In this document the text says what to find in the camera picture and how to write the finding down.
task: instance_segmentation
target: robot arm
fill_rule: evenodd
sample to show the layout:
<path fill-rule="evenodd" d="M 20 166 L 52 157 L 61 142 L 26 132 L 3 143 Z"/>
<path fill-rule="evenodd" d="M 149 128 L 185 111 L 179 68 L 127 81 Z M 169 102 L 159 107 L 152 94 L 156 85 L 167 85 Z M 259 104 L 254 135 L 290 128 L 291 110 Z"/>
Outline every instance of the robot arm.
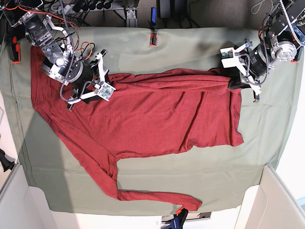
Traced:
<path fill-rule="evenodd" d="M 16 1 L 7 0 L 1 3 L 4 16 L 12 27 L 22 25 L 25 27 L 25 37 L 33 46 L 39 46 L 46 58 L 41 67 L 50 78 L 62 83 L 60 96 L 68 103 L 71 110 L 75 103 L 83 101 L 89 103 L 92 100 L 109 100 L 115 88 L 108 79 L 109 70 L 103 66 L 103 57 L 107 53 L 102 50 L 97 53 L 95 61 L 86 63 L 83 58 L 74 58 L 75 47 L 71 40 L 69 28 L 55 26 L 52 15 L 41 13 L 38 7 L 33 8 L 33 0 Z M 59 43 L 55 36 L 62 33 L 67 40 L 66 44 Z M 69 83 L 72 84 L 72 97 L 65 99 L 62 89 Z M 93 85 L 95 90 L 88 90 Z"/>
<path fill-rule="evenodd" d="M 221 49 L 224 68 L 237 67 L 229 88 L 249 88 L 254 91 L 254 102 L 259 101 L 261 85 L 269 70 L 283 62 L 298 61 L 305 45 L 305 1 L 278 0 L 266 16 L 260 44 L 252 50 L 249 41 L 238 49 Z"/>

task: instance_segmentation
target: green cloth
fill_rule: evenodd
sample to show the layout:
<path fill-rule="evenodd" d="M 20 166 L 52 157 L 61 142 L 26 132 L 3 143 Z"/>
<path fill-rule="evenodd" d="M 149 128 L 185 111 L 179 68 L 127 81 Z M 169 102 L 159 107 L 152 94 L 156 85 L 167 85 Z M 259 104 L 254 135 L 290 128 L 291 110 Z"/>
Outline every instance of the green cloth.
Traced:
<path fill-rule="evenodd" d="M 80 42 L 107 49 L 110 73 L 161 73 L 174 68 L 209 70 L 220 64 L 220 49 L 259 42 L 257 31 L 227 28 L 159 30 L 82 28 Z M 11 64 L 7 49 L 0 57 L 0 89 L 19 160 L 31 186 L 41 188 L 51 210 L 107 215 L 166 215 L 180 206 L 156 201 L 118 201 L 106 196 L 89 177 L 31 104 L 30 45 L 21 41 L 21 63 Z M 234 208 L 245 191 L 260 181 L 264 165 L 277 166 L 295 116 L 302 77 L 300 64 L 284 63 L 262 86 L 254 104 L 251 89 L 242 90 L 237 147 L 194 147 L 187 153 L 118 162 L 121 189 L 177 192 L 200 199 L 198 212 Z"/>

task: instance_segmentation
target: blue clamp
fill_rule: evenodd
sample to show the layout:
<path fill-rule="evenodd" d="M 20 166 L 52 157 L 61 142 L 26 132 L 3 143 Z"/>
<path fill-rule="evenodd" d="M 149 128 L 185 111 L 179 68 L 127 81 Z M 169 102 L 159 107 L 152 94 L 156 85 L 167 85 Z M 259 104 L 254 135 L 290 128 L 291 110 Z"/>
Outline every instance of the blue clamp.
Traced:
<path fill-rule="evenodd" d="M 157 8 L 152 7 L 151 10 L 151 29 L 153 30 L 153 33 L 151 34 L 151 40 L 150 40 L 150 46 L 157 46 L 157 23 L 156 23 L 156 17 L 157 17 Z"/>
<path fill-rule="evenodd" d="M 174 218 L 171 220 L 171 224 L 162 229 L 183 229 L 183 224 L 189 211 L 185 208 L 181 208 L 176 213 L 178 215 L 174 215 Z"/>

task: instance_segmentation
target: red long-sleeve shirt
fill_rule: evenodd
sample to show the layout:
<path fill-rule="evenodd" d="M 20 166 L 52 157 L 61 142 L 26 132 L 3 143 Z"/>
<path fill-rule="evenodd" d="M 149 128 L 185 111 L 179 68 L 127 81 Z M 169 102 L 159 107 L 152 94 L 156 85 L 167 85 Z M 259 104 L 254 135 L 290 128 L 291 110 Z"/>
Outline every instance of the red long-sleeve shirt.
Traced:
<path fill-rule="evenodd" d="M 230 78 L 219 76 L 217 70 L 112 74 L 116 91 L 109 102 L 77 103 L 70 112 L 59 96 L 61 84 L 42 72 L 43 59 L 39 49 L 31 49 L 34 109 L 110 197 L 170 202 L 197 210 L 202 202 L 189 195 L 118 190 L 117 161 L 243 142 L 237 132 L 240 90 L 228 90 Z M 65 87 L 66 98 L 70 89 Z"/>

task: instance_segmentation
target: black clamp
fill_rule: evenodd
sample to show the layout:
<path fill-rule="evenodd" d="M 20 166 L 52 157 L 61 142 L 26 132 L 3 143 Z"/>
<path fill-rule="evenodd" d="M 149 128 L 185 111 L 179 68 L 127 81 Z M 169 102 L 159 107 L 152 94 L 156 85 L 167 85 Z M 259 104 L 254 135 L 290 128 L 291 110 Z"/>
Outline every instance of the black clamp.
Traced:
<path fill-rule="evenodd" d="M 155 47 L 157 46 L 157 33 L 158 30 L 157 28 L 157 23 L 156 23 L 156 17 L 157 17 L 157 8 L 152 7 L 151 10 L 151 29 L 152 29 L 152 34 L 151 34 L 151 40 L 150 40 L 150 46 Z"/>
<path fill-rule="evenodd" d="M 2 149 L 0 149 L 0 162 L 4 172 L 9 169 L 12 170 L 15 166 L 15 162 L 11 162 L 5 157 L 5 152 Z"/>

